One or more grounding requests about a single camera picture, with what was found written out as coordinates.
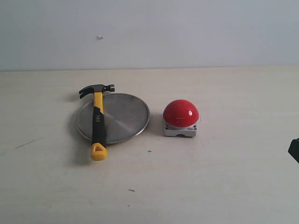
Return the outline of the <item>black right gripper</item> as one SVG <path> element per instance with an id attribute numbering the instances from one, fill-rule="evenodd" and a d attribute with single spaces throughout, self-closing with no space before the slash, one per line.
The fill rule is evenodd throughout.
<path id="1" fill-rule="evenodd" d="M 291 141 L 288 153 L 297 163 L 299 163 L 299 138 Z"/>

